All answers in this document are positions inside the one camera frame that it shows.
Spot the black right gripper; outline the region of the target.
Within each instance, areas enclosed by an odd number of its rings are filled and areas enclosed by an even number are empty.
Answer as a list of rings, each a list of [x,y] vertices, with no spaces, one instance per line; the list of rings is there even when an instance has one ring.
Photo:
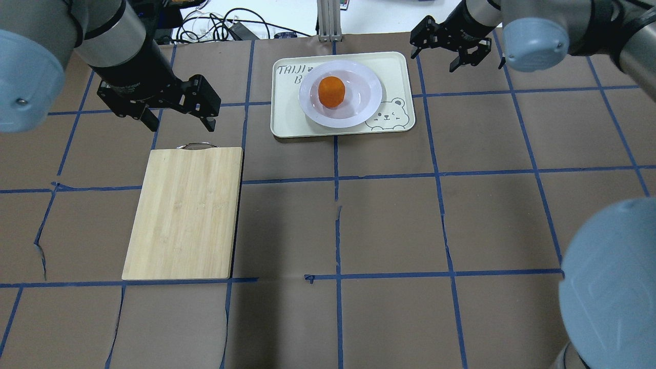
[[[449,65],[450,73],[461,66],[478,65],[490,53],[488,35],[493,30],[463,14],[450,16],[442,23],[427,15],[410,33],[411,59],[415,60],[425,49],[443,48],[457,53]]]

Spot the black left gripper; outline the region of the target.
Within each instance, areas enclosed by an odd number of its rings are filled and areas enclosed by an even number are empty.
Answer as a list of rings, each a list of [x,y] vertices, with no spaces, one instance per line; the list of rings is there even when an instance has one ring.
[[[154,40],[146,40],[128,61],[116,66],[98,67],[96,73],[115,94],[128,102],[143,102],[154,108],[171,108],[199,118],[208,132],[216,129],[221,98],[201,74],[183,81]],[[151,132],[159,129],[159,118],[148,107],[140,107],[134,119]]]

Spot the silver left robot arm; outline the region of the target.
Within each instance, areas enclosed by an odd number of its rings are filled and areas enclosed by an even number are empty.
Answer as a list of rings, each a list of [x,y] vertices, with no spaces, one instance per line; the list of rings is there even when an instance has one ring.
[[[215,131],[221,99],[203,75],[182,81],[127,1],[2,1],[2,132],[35,129],[77,54],[101,79],[118,117],[159,128],[154,108],[197,117]]]

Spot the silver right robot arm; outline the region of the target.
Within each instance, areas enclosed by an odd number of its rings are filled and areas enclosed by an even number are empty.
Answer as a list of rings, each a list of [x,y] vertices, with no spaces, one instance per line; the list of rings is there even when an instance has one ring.
[[[595,57],[550,71],[415,58],[464,368],[543,368],[565,345],[567,243],[586,217],[654,189],[654,105]]]

